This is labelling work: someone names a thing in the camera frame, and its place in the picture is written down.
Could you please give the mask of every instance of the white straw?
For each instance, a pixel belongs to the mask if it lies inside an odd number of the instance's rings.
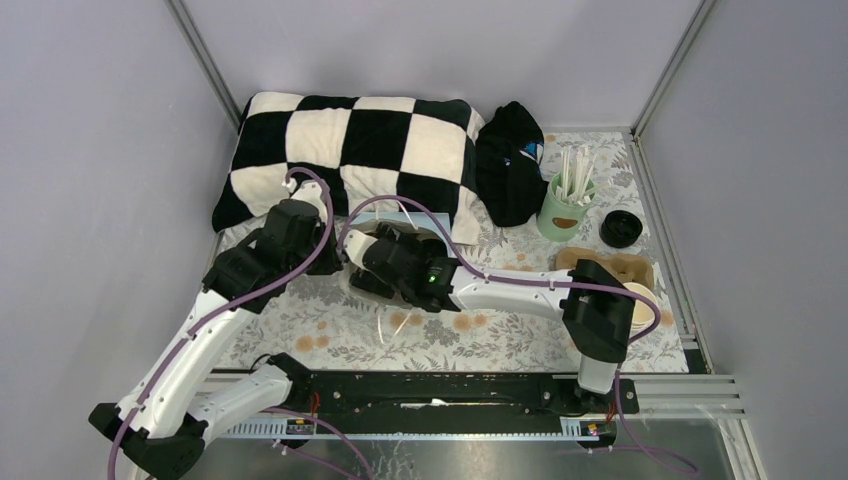
[[[583,195],[588,197],[595,192],[599,192],[599,191],[604,190],[605,188],[609,188],[611,186],[612,186],[612,183],[610,183],[610,181],[607,180],[604,183],[598,183],[594,187],[590,188],[589,190],[586,190],[585,192],[583,192]]]
[[[563,149],[562,151],[562,173],[559,176],[560,183],[562,183],[562,197],[560,200],[565,201],[568,198],[568,170],[571,165],[569,165],[571,160],[571,149]]]
[[[589,180],[592,178],[592,171],[595,169],[596,158],[598,158],[597,154],[592,156],[592,163],[589,164],[589,171],[586,172],[586,178],[583,179],[583,184],[580,186],[580,195],[578,195],[577,198],[583,198],[586,196],[586,187],[589,186]]]
[[[571,203],[577,203],[577,188],[583,182],[583,165],[586,160],[586,155],[581,152],[581,154],[577,155],[577,165],[574,166],[574,179],[572,182],[574,183],[574,191],[571,192],[571,195],[568,196],[568,199]]]
[[[385,345],[386,342],[383,340],[383,322],[382,322],[382,318],[380,318],[380,317],[381,317],[380,310],[377,310],[377,335],[380,336],[380,343],[382,345]]]
[[[400,333],[400,330],[403,328],[404,325],[406,325],[406,322],[409,321],[409,317],[412,315],[413,310],[415,310],[415,309],[411,308],[411,309],[409,309],[408,312],[406,312],[406,317],[404,317],[403,322],[401,322],[400,325],[398,325],[398,329],[395,330],[395,334],[392,335],[392,338],[397,337],[397,334]]]

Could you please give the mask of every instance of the cable tie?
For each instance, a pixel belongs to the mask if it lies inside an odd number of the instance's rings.
[[[285,189],[289,191],[289,195],[291,195],[297,188],[297,180],[295,180],[294,177],[291,177],[287,182],[283,182],[283,187],[285,187]]]

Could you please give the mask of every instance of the white wall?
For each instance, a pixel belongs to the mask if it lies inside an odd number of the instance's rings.
[[[237,102],[263,90],[511,100],[629,126],[698,0],[189,0]]]
[[[848,3],[720,2],[644,145],[769,478],[845,478]]]
[[[0,3],[0,478],[104,478],[87,423],[185,318],[235,142],[161,1]]]

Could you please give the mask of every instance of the metal frame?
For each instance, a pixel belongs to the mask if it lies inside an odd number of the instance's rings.
[[[227,87],[221,71],[218,70],[215,60],[212,59],[212,54],[206,48],[206,43],[203,41],[203,37],[200,36],[197,25],[195,25],[188,11],[188,7],[183,0],[165,0],[165,5],[171,11],[171,15],[174,17],[174,23],[177,24],[177,27],[183,33],[183,37],[185,37],[186,43],[188,43],[189,48],[194,53],[198,65],[203,70],[204,75],[206,75],[209,86],[212,87],[212,91],[215,92],[215,96],[221,102],[227,119],[233,125],[233,128],[237,129],[239,116],[241,115],[238,105],[233,98],[233,94],[230,93],[230,89]]]
[[[213,371],[197,390],[209,395],[247,378],[248,372]],[[572,373],[554,374],[555,379],[576,379]],[[745,419],[736,381],[731,375],[622,374],[633,380],[641,412],[628,418],[643,419]],[[601,418],[585,415],[585,419]]]
[[[686,57],[686,54],[689,53],[689,49],[692,48],[695,38],[698,36],[698,33],[700,33],[701,28],[704,26],[704,23],[707,21],[707,18],[716,3],[718,3],[718,0],[701,0],[701,3],[698,4],[698,8],[695,9],[695,13],[692,15],[689,25],[686,26],[686,30],[680,38],[680,42],[677,43],[674,53],[671,54],[671,59],[666,65],[665,70],[663,70],[662,75],[660,75],[660,80],[654,87],[654,91],[651,92],[651,96],[648,98],[648,103],[645,104],[645,107],[642,109],[642,113],[639,114],[639,117],[633,124],[632,132],[637,138],[645,132],[645,128],[651,121],[651,117],[654,115],[657,105],[659,105],[660,100],[662,100],[662,97],[665,95],[671,80],[674,78],[677,70],[680,69],[683,59]]]
[[[706,339],[700,334],[700,320],[698,312],[692,302],[689,286],[682,271],[680,256],[674,245],[671,230],[667,228],[665,211],[656,189],[651,167],[644,155],[644,149],[639,139],[631,135],[625,135],[627,152],[632,160],[633,171],[637,176],[637,186],[640,190],[642,204],[645,207],[645,217],[648,226],[656,235],[659,248],[660,266],[666,275],[666,287],[671,292],[671,297],[677,303],[682,318],[676,319],[680,340],[684,349],[699,349],[707,365],[707,373],[715,371],[712,357]]]
[[[230,92],[225,79],[210,54],[200,32],[194,23],[184,0],[164,0],[186,43],[195,55],[209,85],[220,101],[233,128],[238,128],[240,109]],[[714,372],[713,361],[705,339],[699,334],[700,322],[697,311],[691,301],[689,287],[682,273],[680,258],[674,245],[662,203],[657,194],[647,155],[640,136],[649,125],[658,105],[668,90],[684,58],[692,48],[695,38],[701,31],[718,0],[701,0],[694,12],[685,33],[678,42],[659,81],[652,91],[639,117],[631,127],[567,127],[545,128],[543,131],[557,132],[620,132],[627,146],[637,185],[649,227],[653,230],[659,245],[659,260],[670,296],[676,302],[681,318],[676,319],[678,330],[686,350],[698,349],[707,364],[708,373]],[[217,236],[211,259],[220,245],[222,235]],[[198,394],[211,393],[247,376],[246,372],[213,371],[201,385]],[[563,378],[575,377],[565,374]],[[642,412],[634,418],[651,419],[713,419],[719,426],[725,441],[726,450],[737,478],[765,480],[764,469],[759,454],[752,441],[752,435],[745,411],[739,398],[736,383],[729,375],[692,375],[692,374],[635,374],[623,375],[635,381],[636,391]]]
[[[286,421],[291,417],[280,413],[263,413],[245,420],[244,422],[229,429],[226,433],[218,438],[236,438],[236,439],[262,439],[262,440],[339,440],[339,437],[331,433],[317,433],[312,435],[293,435],[285,433]],[[511,434],[495,434],[495,435],[450,435],[436,433],[378,433],[378,434],[361,434],[349,433],[347,437],[351,440],[365,441],[440,441],[445,439],[455,441],[478,442],[481,439],[499,442],[550,442],[550,441],[568,441],[568,442],[592,442],[599,440],[598,437],[581,435],[580,420],[571,418],[560,418],[562,424],[562,433],[537,433],[534,435],[511,435]]]

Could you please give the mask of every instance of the white cable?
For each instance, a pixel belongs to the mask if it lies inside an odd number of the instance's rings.
[[[409,212],[406,211],[406,207],[403,206],[402,202],[399,202],[397,200],[395,200],[395,202],[397,202],[400,209],[403,210],[403,214],[406,215],[406,219],[409,220],[409,223],[412,225],[412,228],[414,228],[415,231],[417,232],[418,231],[418,225],[416,225],[415,222],[412,221],[412,217],[409,216]]]
[[[383,321],[380,318],[380,311],[377,311],[377,334],[380,336],[380,343],[385,345],[386,342],[383,340]]]

